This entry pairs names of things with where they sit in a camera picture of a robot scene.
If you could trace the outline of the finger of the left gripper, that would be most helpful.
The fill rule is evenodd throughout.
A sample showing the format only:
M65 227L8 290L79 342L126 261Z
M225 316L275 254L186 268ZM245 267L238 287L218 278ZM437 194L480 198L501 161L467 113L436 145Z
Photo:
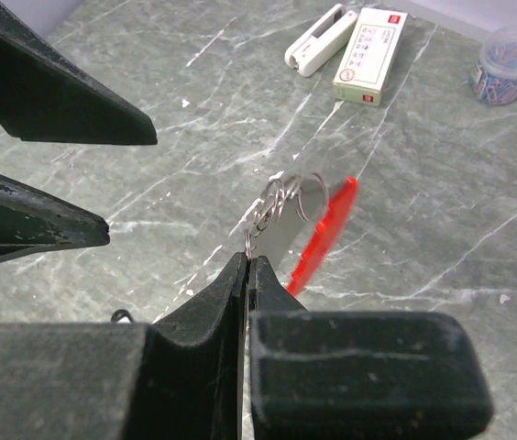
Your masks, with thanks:
M154 145L151 119L0 2L0 124L24 141Z
M101 216L0 174L0 263L109 242Z

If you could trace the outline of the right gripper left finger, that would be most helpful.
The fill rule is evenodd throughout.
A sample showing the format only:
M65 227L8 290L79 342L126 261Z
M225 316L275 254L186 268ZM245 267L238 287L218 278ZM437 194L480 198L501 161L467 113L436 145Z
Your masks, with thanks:
M238 439L246 258L155 324L0 324L0 439Z

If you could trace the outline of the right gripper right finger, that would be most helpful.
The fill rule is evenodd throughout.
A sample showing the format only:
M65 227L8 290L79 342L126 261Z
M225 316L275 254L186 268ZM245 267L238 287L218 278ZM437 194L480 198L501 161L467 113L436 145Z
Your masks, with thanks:
M488 428L488 383L454 317L310 311L264 257L248 290L256 438L469 439Z

